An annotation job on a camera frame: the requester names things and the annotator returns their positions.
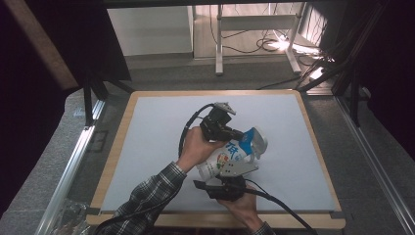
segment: human hand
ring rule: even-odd
[[[217,200],[217,202],[229,210],[234,217],[250,229],[256,232],[263,224],[256,211],[256,195],[245,193],[244,196],[235,202]]]
[[[223,141],[208,142],[201,128],[195,126],[187,132],[182,154],[176,163],[183,171],[189,172],[193,166],[203,163],[214,150],[223,145]]]

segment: wooden border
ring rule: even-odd
[[[125,136],[128,130],[128,126],[131,122],[134,114],[134,109],[137,104],[137,100],[140,97],[168,97],[168,96],[232,96],[232,95],[281,95],[281,94],[294,94],[297,97],[297,101],[302,112],[302,116],[307,126],[308,132],[311,137],[311,141],[314,145],[314,149],[317,154],[318,161],[320,162],[323,174],[326,178],[329,191],[332,195],[335,203],[335,212],[342,212],[339,200],[334,190],[330,175],[328,173],[326,164],[324,163],[320,148],[315,138],[314,131],[309,121],[307,112],[305,110],[304,103],[302,102],[301,95],[297,91],[293,90],[210,90],[210,91],[136,91],[131,94],[128,101],[125,113],[122,117],[121,123],[118,128],[118,132],[115,137],[114,144],[111,148],[110,155],[102,173],[100,182],[96,189],[94,198],[91,203],[91,208],[100,208],[104,203],[105,195],[110,187],[112,178],[115,173],[116,165],[121,154],[122,145],[125,140]],[[332,218],[328,212],[317,213],[300,213],[299,214],[308,224],[313,228],[324,229],[342,229],[346,226],[346,220],[344,218]],[[87,222],[89,224],[99,224],[109,218],[112,214],[100,214],[100,215],[87,215]],[[276,228],[303,228],[303,226],[287,213],[274,213],[267,214],[261,213],[259,215],[263,220],[271,227]],[[168,227],[216,227],[216,228],[241,228],[244,227],[241,223],[236,221],[231,214],[228,213],[209,213],[209,212],[195,212],[195,213],[163,213],[159,216],[155,226],[168,226]]]

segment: white board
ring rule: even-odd
[[[259,170],[246,175],[269,194],[295,211],[333,211],[335,203],[317,159],[310,134],[294,94],[254,96],[172,96],[139,98],[125,136],[115,175],[102,212],[114,212],[125,203],[137,184],[159,173],[172,161],[185,123],[202,106],[228,102],[237,112],[228,126],[249,130],[259,126],[268,139],[268,149],[256,161]],[[210,109],[201,113],[208,114]],[[179,194],[166,211],[219,212],[225,208],[196,189],[201,180],[193,168]],[[257,199],[260,212],[281,211],[276,204]]]

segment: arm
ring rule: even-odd
[[[217,200],[217,202],[229,210],[253,235],[275,235],[271,227],[266,222],[263,222],[257,214],[256,195],[246,193],[235,202],[224,200]]]
[[[180,190],[186,173],[195,165],[204,162],[223,142],[208,142],[199,127],[188,131],[182,155],[176,163],[169,164],[159,174],[140,183],[131,193],[128,202],[115,212],[115,216],[132,214],[163,203],[156,210],[134,216],[125,222],[112,224],[106,234],[145,234],[148,233],[163,208]]]

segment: plaid shirt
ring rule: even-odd
[[[171,201],[175,193],[180,190],[186,173],[176,163],[169,164],[159,174],[151,176],[140,183],[131,193],[128,202],[115,212],[115,216],[131,214],[151,208],[167,199],[167,202],[156,210],[134,216],[125,222],[112,224],[105,231],[106,234],[149,234],[152,233],[154,223],[165,205]],[[269,225],[264,225],[254,235],[274,234]]]

